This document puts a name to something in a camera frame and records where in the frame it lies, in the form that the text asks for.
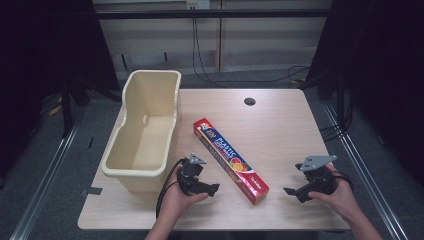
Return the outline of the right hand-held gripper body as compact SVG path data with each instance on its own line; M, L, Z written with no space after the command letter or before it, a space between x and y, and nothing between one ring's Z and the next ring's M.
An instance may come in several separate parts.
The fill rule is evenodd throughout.
M334 176L331 171L326 167L326 164L335 161L335 155L329 156L315 156L308 155L302 163L301 171L308 184L297 189L297 199L304 203L310 200L308 193L311 191L329 194L333 190Z

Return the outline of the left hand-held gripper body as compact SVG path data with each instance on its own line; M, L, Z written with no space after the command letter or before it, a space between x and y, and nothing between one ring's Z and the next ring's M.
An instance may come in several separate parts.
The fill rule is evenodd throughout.
M210 186L206 183L200 182L198 176L203 170L205 161L200 159L197 155L192 153L189 158L184 158L182 166L177 173L177 181L181 191L191 196L200 193L210 193Z

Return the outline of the red plastic wrap box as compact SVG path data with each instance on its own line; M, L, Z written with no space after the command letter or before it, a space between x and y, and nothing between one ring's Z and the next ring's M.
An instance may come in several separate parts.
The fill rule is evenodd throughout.
M206 118L194 122L193 131L253 205L268 194L265 181Z

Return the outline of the cream plastic bin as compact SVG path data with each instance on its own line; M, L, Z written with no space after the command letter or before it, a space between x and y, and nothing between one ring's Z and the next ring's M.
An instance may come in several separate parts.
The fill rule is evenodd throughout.
M180 82L174 70L137 70L126 81L101 170L131 192L162 188L181 119Z

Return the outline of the person's right hand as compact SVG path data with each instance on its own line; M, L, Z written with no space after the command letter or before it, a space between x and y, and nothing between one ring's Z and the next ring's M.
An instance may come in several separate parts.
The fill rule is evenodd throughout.
M329 205L349 226L361 216L361 209L353 195L350 184L341 178L335 180L335 190L332 194L327 195L311 191L308 196Z

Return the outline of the person's left hand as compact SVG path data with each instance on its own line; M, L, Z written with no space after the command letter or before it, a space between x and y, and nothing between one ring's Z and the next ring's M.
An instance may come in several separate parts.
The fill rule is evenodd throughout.
M186 213L189 207L193 204L201 202L209 197L207 193L200 193L191 196L185 195L177 182L177 167L166 186L166 191L163 196L162 204L157 220L173 227L176 222Z

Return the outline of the black metal stand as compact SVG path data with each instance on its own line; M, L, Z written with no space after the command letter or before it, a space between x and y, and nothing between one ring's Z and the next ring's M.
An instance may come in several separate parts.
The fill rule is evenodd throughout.
M345 117L345 86L344 78L342 75L339 76L337 83L336 92L336 117L339 128L344 131L346 129L346 117Z
M63 137L66 138L73 127L69 84L66 79L64 79L61 82L60 93L61 93L61 99L62 99L61 106L62 106L63 121L64 121Z

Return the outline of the dark tape piece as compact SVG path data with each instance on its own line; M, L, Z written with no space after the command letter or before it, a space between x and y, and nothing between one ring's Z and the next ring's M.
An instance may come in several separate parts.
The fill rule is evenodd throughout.
M88 195L100 195L102 190L102 188L89 187L87 189L82 189L79 195L83 197L87 197Z

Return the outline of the dark curtain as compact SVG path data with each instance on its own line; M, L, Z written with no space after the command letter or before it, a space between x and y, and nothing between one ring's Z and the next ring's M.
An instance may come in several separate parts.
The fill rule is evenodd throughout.
M93 0L0 0L0 179L35 128L50 94L117 91Z
M424 0L331 0L307 81L342 80L424 188Z

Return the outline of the metal floor rail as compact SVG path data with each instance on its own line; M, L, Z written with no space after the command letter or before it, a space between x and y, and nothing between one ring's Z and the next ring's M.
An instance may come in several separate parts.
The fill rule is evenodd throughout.
M35 194L27 205L9 240L28 240L48 193L55 181L61 164L63 163L78 130L79 125L72 127L69 133L60 141L59 147L56 150L39 186L37 187Z
M332 124L332 127L336 130L338 138L340 139L340 142L342 143L347 155L349 156L349 159L351 160L362 183L364 184L368 195L370 196L383 223L389 231L391 238L393 240L410 240L393 208L390 206L382 194L379 186L372 177L371 172L366 166L351 137L346 130L343 130L339 126L339 123L337 122L336 110L331 104L328 103L324 105L324 109Z

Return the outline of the black horizontal frame bar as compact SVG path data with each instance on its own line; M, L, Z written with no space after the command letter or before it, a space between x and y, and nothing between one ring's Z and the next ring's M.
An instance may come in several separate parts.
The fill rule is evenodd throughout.
M159 11L97 11L99 19L182 19L182 18L285 18L327 17L330 10L159 10Z

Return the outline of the white wall power outlet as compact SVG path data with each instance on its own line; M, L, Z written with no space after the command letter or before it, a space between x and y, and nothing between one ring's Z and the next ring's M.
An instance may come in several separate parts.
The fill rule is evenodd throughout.
M209 10L210 0L186 0L188 10Z

